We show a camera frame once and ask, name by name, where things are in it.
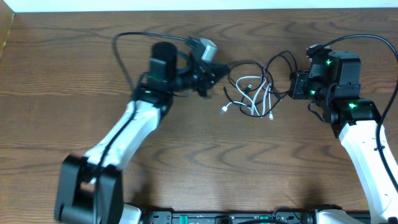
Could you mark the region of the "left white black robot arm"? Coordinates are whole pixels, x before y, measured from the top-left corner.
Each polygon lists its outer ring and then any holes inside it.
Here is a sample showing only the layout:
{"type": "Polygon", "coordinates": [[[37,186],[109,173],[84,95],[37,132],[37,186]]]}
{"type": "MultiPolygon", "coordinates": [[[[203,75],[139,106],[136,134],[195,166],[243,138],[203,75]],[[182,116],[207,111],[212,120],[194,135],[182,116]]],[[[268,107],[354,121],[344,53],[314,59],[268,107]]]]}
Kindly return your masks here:
{"type": "Polygon", "coordinates": [[[120,120],[93,148],[62,163],[54,217],[62,223],[140,223],[142,210],[123,200],[123,170],[145,138],[169,112],[174,93],[207,91],[229,73],[215,63],[216,45],[205,38],[187,40],[192,51],[179,69],[179,52],[170,42],[152,46],[149,71],[143,73],[120,120]]]}

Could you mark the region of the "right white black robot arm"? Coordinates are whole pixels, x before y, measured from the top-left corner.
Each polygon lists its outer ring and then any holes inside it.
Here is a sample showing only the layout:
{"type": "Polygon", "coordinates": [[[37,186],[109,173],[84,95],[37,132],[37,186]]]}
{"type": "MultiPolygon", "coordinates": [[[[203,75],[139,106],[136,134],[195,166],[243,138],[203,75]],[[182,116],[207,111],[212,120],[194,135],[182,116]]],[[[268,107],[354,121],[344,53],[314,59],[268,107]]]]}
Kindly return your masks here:
{"type": "Polygon", "coordinates": [[[290,74],[289,96],[322,109],[354,165],[368,201],[371,223],[397,223],[397,162],[387,143],[381,115],[372,100],[360,97],[358,54],[328,47],[307,50],[308,70],[290,74]]]}

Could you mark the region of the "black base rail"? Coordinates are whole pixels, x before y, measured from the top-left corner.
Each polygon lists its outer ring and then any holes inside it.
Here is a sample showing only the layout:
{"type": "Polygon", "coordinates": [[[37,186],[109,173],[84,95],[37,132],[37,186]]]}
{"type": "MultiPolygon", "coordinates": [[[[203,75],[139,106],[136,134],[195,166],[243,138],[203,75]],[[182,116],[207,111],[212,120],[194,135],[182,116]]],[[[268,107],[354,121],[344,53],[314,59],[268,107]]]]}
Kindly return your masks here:
{"type": "Polygon", "coordinates": [[[286,223],[302,223],[302,212],[279,210],[266,213],[197,213],[197,212],[170,212],[154,211],[142,215],[139,223],[143,224],[216,224],[241,223],[249,220],[278,220],[286,223]]]}

